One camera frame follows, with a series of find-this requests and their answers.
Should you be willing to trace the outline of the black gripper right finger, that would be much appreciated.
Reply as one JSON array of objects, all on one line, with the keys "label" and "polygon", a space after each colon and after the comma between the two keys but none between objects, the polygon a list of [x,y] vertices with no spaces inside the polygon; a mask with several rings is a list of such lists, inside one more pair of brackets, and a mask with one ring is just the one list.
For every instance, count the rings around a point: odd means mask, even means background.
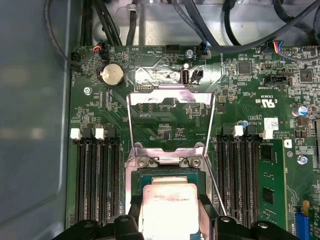
[{"label": "black gripper right finger", "polygon": [[199,195],[199,231],[205,240],[295,240],[274,223],[260,220],[247,228],[231,216],[218,215],[205,194]]}]

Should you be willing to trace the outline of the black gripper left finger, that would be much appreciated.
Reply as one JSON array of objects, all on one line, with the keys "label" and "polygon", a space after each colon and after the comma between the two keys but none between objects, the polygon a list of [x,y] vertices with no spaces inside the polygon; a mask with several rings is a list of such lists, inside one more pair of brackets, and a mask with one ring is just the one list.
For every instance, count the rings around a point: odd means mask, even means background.
[{"label": "black gripper left finger", "polygon": [[133,196],[128,214],[116,217],[113,222],[101,226],[95,220],[81,220],[55,237],[56,240],[143,240],[139,232],[138,218],[142,196]]}]

